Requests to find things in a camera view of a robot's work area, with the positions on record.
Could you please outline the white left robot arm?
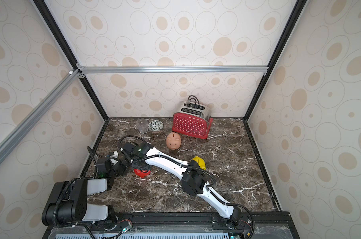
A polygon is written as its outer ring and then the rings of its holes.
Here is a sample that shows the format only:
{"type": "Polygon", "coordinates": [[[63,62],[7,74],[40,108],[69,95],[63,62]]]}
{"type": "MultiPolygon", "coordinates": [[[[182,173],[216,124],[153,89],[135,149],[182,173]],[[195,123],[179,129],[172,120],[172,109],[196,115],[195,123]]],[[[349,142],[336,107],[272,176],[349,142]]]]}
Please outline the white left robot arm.
{"type": "Polygon", "coordinates": [[[111,190],[115,178],[126,172],[129,162],[118,159],[116,151],[102,156],[90,146],[87,150],[95,166],[93,176],[55,183],[43,209],[43,225],[63,228],[117,223],[118,217],[111,205],[91,204],[88,197],[111,190]]]}

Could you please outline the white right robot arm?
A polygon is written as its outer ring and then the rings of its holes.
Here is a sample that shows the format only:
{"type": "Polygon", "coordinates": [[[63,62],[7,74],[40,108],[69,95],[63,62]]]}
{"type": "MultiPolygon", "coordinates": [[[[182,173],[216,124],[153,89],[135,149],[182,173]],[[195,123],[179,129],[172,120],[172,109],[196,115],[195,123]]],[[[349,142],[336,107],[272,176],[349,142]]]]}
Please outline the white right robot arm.
{"type": "Polygon", "coordinates": [[[221,218],[227,220],[228,225],[236,227],[240,223],[245,223],[254,231],[255,222],[250,211],[243,205],[230,203],[216,192],[216,178],[202,168],[198,161],[176,159],[135,135],[123,136],[117,145],[132,168],[147,173],[155,166],[174,175],[180,180],[185,193],[203,199],[221,218]]]}

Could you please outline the red piggy bank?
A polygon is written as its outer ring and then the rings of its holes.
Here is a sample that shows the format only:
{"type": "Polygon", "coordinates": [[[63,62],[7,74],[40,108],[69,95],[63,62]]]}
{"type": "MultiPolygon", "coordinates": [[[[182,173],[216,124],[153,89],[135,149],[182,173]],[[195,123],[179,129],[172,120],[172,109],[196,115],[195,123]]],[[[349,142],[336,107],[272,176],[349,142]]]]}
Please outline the red piggy bank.
{"type": "Polygon", "coordinates": [[[139,170],[139,169],[134,169],[134,173],[140,177],[141,179],[145,178],[146,176],[151,174],[150,170],[139,170]]]}

